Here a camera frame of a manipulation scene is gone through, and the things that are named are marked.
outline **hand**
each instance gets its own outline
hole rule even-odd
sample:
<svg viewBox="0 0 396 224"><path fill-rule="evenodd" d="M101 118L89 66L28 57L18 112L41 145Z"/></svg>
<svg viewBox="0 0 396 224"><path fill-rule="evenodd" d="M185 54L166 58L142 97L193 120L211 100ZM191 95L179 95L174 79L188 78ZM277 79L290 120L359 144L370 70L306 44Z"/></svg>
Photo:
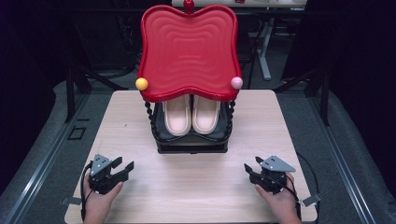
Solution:
<svg viewBox="0 0 396 224"><path fill-rule="evenodd" d="M84 177L84 194L87 199L85 204L84 223L104 223L110 211L111 204L120 193L123 182L118 183L109 193L103 195L92 191L90 188L89 175Z"/></svg>
<svg viewBox="0 0 396 224"><path fill-rule="evenodd" d="M286 175L290 178L287 178L287 187L289 189L293 189L291 181L294 181L294 178L290 173L286 173ZM301 220L297 217L296 201L290 192L283 189L277 194L271 194L260 187L260 185L255 185L255 187L260 196L269 203L271 210L278 218L279 223L301 223Z"/></svg>

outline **beige shoe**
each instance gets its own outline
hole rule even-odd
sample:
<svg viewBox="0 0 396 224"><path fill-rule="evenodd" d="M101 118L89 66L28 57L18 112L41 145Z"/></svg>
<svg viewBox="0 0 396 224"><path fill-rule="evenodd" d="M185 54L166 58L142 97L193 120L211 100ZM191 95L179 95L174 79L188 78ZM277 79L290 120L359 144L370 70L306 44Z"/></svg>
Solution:
<svg viewBox="0 0 396 224"><path fill-rule="evenodd" d="M174 136L183 136L191 128L190 96L183 95L163 102L165 126Z"/></svg>
<svg viewBox="0 0 396 224"><path fill-rule="evenodd" d="M209 134L218 125L220 102L194 95L192 128L201 134Z"/></svg>

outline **office chair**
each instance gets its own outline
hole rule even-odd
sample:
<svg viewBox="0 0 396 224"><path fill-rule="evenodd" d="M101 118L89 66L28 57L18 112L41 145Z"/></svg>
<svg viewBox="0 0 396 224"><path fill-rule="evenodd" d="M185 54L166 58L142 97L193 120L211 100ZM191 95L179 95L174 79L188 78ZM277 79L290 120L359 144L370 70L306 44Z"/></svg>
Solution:
<svg viewBox="0 0 396 224"><path fill-rule="evenodd" d="M236 39L236 53L238 61L244 69L247 63L250 63L248 73L247 89L250 89L251 78L253 76L253 68L258 56L257 48L259 46L260 36L264 30L264 23L257 14L237 13L238 19L238 37Z"/></svg>

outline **desk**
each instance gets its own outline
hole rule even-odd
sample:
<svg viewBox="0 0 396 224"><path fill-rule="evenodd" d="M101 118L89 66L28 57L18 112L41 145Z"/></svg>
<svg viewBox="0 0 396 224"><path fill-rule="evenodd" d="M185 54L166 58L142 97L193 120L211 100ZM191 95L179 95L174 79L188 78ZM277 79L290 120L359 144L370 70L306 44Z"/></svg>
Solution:
<svg viewBox="0 0 396 224"><path fill-rule="evenodd" d="M184 0L173 0L173 7L183 7ZM194 0L196 7L205 7L213 4L221 4L227 7L305 7L306 0L246 0L244 4L235 3L235 0ZM265 23L265 28L262 32L262 48L258 50L260 66L262 68L262 76L264 80L271 80L268 63L265 59L265 53L268 49L271 33L273 30L274 20L271 19Z"/></svg>
<svg viewBox="0 0 396 224"><path fill-rule="evenodd" d="M112 174L130 161L134 161L134 169L106 222L275 222L245 172L244 163L260 171L255 156L267 159L275 154L293 166L298 195L308 197L276 95L272 91L240 91L235 102L227 153L159 154L139 92L114 92L87 163L100 153L110 159L123 158ZM74 197L80 197L79 183ZM80 209L69 205L65 221L81 222ZM315 208L303 207L302 217L315 220Z"/></svg>

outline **red plastic tray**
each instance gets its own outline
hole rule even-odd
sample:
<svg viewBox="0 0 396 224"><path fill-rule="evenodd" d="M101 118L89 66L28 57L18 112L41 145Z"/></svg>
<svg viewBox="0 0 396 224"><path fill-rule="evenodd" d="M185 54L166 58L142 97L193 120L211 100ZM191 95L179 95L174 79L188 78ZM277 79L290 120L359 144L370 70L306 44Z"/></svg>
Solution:
<svg viewBox="0 0 396 224"><path fill-rule="evenodd" d="M212 5L186 13L169 6L148 9L141 22L143 55L138 77L148 81L143 99L159 103L183 94L228 102L239 90L237 20L232 10Z"/></svg>

